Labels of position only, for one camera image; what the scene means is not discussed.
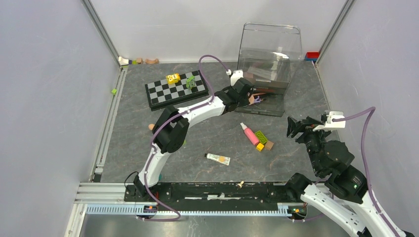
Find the clear acrylic makeup organizer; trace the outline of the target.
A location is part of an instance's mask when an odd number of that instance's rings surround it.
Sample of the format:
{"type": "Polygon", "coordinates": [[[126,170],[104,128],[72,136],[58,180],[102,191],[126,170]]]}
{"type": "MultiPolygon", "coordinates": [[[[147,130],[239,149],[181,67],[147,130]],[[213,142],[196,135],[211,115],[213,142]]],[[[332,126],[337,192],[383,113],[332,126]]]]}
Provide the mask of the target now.
{"type": "Polygon", "coordinates": [[[301,31],[292,25],[246,23],[238,69],[255,87],[256,102],[240,113],[281,117],[284,97],[302,61],[301,31]]]}

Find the pink bottle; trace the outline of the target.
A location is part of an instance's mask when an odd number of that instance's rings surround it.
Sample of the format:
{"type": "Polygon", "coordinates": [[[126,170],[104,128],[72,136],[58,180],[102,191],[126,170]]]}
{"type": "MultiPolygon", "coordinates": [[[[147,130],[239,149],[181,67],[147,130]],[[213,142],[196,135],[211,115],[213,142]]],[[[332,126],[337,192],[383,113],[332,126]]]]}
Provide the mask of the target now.
{"type": "Polygon", "coordinates": [[[241,126],[244,134],[246,135],[246,137],[250,140],[250,142],[254,146],[257,146],[259,144],[259,139],[254,134],[254,132],[250,128],[248,128],[244,123],[240,123],[240,126],[241,126]]]}

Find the white cream tube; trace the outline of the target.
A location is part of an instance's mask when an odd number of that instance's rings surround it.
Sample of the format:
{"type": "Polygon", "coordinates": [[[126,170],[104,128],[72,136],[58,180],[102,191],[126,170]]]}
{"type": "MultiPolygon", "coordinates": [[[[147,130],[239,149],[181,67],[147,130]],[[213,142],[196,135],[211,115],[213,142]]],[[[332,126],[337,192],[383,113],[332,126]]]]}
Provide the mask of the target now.
{"type": "Polygon", "coordinates": [[[223,165],[229,165],[230,164],[230,157],[215,155],[211,153],[205,153],[205,158],[209,160],[216,161],[218,163],[221,163],[223,165]]]}

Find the peach powder puff brush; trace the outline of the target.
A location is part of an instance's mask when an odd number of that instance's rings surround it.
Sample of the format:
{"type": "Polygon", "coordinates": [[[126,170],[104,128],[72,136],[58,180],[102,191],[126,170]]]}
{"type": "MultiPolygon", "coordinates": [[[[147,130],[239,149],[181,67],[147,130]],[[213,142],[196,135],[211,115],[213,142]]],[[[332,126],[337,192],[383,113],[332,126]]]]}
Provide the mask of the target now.
{"type": "Polygon", "coordinates": [[[252,104],[254,104],[255,103],[255,98],[254,98],[254,96],[253,95],[251,95],[250,97],[249,97],[249,105],[252,105],[252,104]]]}

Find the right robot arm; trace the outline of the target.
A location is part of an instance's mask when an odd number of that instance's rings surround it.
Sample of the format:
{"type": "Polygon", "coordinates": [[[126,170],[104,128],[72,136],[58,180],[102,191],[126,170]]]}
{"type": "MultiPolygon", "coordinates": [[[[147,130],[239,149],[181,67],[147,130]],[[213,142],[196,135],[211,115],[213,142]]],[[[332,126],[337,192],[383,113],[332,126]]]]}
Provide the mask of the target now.
{"type": "Polygon", "coordinates": [[[332,130],[332,116],[323,115],[321,120],[288,117],[287,121],[287,137],[305,145],[315,176],[325,179],[324,185],[333,195],[329,197],[303,174],[295,173],[285,184],[289,200],[315,207],[352,237],[413,236],[398,228],[382,209],[365,174],[351,165],[355,156],[346,144],[326,141],[332,130]]]}

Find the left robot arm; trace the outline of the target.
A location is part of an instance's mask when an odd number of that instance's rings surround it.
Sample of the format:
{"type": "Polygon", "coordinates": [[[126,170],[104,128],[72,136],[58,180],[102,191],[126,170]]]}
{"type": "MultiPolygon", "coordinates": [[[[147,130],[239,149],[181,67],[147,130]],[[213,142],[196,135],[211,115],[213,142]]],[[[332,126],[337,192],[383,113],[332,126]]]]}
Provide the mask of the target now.
{"type": "Polygon", "coordinates": [[[189,128],[249,105],[253,92],[254,85],[239,78],[204,101],[183,108],[166,107],[152,129],[151,151],[145,165],[133,181],[137,196],[143,201],[150,201],[155,196],[154,185],[158,183],[167,159],[182,147],[189,128]]]}

